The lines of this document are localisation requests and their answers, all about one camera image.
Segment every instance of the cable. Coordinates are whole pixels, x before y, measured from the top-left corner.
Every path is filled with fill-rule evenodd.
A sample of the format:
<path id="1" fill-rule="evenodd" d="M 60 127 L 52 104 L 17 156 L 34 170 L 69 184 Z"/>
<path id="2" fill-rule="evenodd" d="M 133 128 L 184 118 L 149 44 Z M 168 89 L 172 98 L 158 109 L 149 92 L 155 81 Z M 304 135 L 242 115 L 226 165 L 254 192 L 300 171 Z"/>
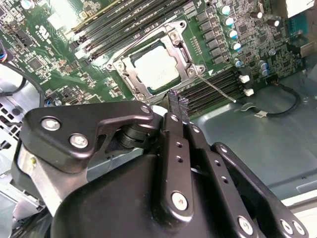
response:
<path id="1" fill-rule="evenodd" d="M 42 88 L 39 86 L 39 84 L 33 78 L 28 76 L 26 73 L 19 70 L 17 67 L 15 67 L 7 62 L 2 62 L 2 65 L 8 67 L 9 69 L 15 71 L 16 73 L 18 73 L 20 75 L 22 75 L 23 79 L 22 79 L 21 85 L 16 90 L 14 90 L 13 92 L 2 92 L 2 93 L 0 93 L 0 97 L 12 96 L 14 93 L 17 93 L 18 91 L 20 91 L 24 87 L 26 81 L 28 81 L 35 87 L 35 89 L 38 91 L 38 93 L 40 95 L 40 107 L 41 108 L 44 107 L 45 94 L 44 94 L 44 91 L 42 90 Z"/>
<path id="2" fill-rule="evenodd" d="M 267 113 L 264 112 L 263 110 L 257 108 L 256 106 L 250 107 L 249 110 L 252 110 L 255 114 L 262 113 L 262 117 L 267 117 L 267 118 L 281 118 L 285 117 L 287 115 L 290 115 L 293 111 L 295 111 L 298 106 L 301 103 L 301 96 L 292 88 L 289 88 L 281 83 L 273 83 L 273 86 L 278 87 L 282 89 L 284 92 L 287 92 L 289 94 L 292 94 L 295 97 L 295 103 L 286 111 L 281 112 L 281 113 Z M 243 100 L 237 100 L 237 103 L 245 105 L 246 102 Z"/>

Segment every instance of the silver screw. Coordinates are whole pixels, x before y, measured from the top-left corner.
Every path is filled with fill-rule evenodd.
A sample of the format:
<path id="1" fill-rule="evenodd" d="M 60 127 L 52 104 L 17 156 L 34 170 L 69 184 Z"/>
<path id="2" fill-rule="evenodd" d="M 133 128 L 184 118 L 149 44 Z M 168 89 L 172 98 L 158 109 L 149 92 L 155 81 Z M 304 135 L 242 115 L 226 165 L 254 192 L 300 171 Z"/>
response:
<path id="1" fill-rule="evenodd" d="M 239 225 L 240 225 L 241 229 L 246 234 L 248 234 L 250 236 L 253 234 L 253 228 L 252 228 L 250 222 L 247 219 L 245 219 L 244 217 L 240 216 L 238 218 L 238 222 L 239 222 Z"/>
<path id="2" fill-rule="evenodd" d="M 55 130 L 60 129 L 60 123 L 57 120 L 52 119 L 52 118 L 44 119 L 41 122 L 41 125 L 44 129 L 50 130 L 50 131 L 55 131 Z"/>
<path id="3" fill-rule="evenodd" d="M 177 118 L 177 116 L 175 116 L 175 115 L 171 115 L 170 117 L 171 117 L 174 121 L 179 121 L 178 118 Z"/>
<path id="4" fill-rule="evenodd" d="M 291 228 L 291 226 L 290 226 L 286 221 L 281 220 L 281 224 L 282 224 L 284 230 L 285 230 L 288 234 L 292 235 L 292 234 L 294 233 L 294 232 L 293 232 L 293 229 Z"/>
<path id="5" fill-rule="evenodd" d="M 224 153 L 227 153 L 227 152 L 228 152 L 227 149 L 226 149 L 223 145 L 220 145 L 220 148 L 221 148 L 221 150 L 222 150 Z"/>
<path id="6" fill-rule="evenodd" d="M 268 52 L 268 55 L 269 55 L 269 56 L 274 56 L 274 55 L 276 55 L 276 49 L 271 49 L 271 50 Z"/>
<path id="7" fill-rule="evenodd" d="M 304 229 L 301 227 L 301 225 L 299 225 L 299 223 L 296 222 L 296 221 L 293 221 L 293 224 L 294 224 L 294 226 L 295 226 L 295 229 L 298 231 L 298 233 L 301 234 L 302 236 L 304 236 L 304 235 L 305 235 L 305 231 L 304 231 Z"/>
<path id="8" fill-rule="evenodd" d="M 199 132 L 200 132 L 199 128 L 198 128 L 198 127 L 196 127 L 195 125 L 193 125 L 193 129 L 194 129 L 194 132 L 197 132 L 197 133 L 199 133 Z"/>
<path id="9" fill-rule="evenodd" d="M 141 110 L 144 111 L 145 113 L 149 114 L 150 110 L 146 106 L 142 106 Z"/>
<path id="10" fill-rule="evenodd" d="M 187 73 L 188 73 L 188 75 L 194 75 L 195 71 L 192 68 L 190 68 L 190 69 L 188 69 Z"/>
<path id="11" fill-rule="evenodd" d="M 304 104 L 307 104 L 308 101 L 309 101 L 309 97 L 303 97 L 303 103 L 304 103 Z"/>
<path id="12" fill-rule="evenodd" d="M 170 34 L 170 38 L 171 38 L 172 41 L 176 40 L 177 39 L 177 34 L 175 32 L 172 32 Z"/>
<path id="13" fill-rule="evenodd" d="M 172 202 L 174 203 L 175 207 L 180 211 L 184 211 L 187 209 L 187 200 L 179 192 L 175 192 L 172 194 Z"/>
<path id="14" fill-rule="evenodd" d="M 55 101 L 55 106 L 59 107 L 59 106 L 61 106 L 61 104 L 62 104 L 62 103 L 61 103 L 60 100 L 56 100 L 56 101 Z"/>
<path id="15" fill-rule="evenodd" d="M 83 149 L 88 146 L 88 139 L 81 134 L 72 135 L 69 139 L 69 142 L 72 146 L 75 146 L 79 149 Z"/>

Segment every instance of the motherboard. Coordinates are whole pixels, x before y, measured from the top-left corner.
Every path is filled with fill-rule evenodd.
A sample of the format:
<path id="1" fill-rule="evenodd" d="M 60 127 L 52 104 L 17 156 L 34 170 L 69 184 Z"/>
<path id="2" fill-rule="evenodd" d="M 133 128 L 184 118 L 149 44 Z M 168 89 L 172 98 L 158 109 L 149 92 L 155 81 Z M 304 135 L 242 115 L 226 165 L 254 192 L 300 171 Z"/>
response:
<path id="1" fill-rule="evenodd" d="M 238 99 L 301 70 L 290 37 L 270 0 L 0 0 L 8 60 L 46 106 L 154 105 L 175 89 L 197 117 L 228 103 L 202 77 Z"/>

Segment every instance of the black bracket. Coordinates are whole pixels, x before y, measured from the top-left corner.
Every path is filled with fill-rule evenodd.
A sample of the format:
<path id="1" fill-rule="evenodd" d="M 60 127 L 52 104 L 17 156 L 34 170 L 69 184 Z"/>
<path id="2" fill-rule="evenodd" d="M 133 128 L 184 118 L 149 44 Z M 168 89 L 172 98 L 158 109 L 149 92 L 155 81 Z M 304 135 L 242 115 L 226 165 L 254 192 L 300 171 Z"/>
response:
<path id="1" fill-rule="evenodd" d="M 103 155 L 99 150 L 106 150 L 118 129 L 150 124 L 153 118 L 152 110 L 136 101 L 41 108 L 25 115 L 20 138 L 30 153 L 63 172 L 78 173 L 87 168 L 95 154 Z M 45 129 L 41 125 L 45 119 L 57 121 L 60 128 Z M 70 143 L 70 137 L 78 134 L 87 139 L 85 148 Z"/>

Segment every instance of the white connector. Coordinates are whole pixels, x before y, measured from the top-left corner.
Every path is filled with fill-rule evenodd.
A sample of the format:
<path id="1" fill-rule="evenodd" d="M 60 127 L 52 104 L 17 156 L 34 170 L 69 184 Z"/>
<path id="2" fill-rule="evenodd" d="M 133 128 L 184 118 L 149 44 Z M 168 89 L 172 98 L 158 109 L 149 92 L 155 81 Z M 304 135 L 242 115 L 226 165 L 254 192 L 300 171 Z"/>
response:
<path id="1" fill-rule="evenodd" d="M 241 83 L 247 83 L 250 81 L 250 77 L 248 75 L 240 75 L 239 79 L 240 79 Z"/>
<path id="2" fill-rule="evenodd" d="M 248 97 L 254 94 L 254 90 L 252 88 L 243 90 L 244 94 Z"/>

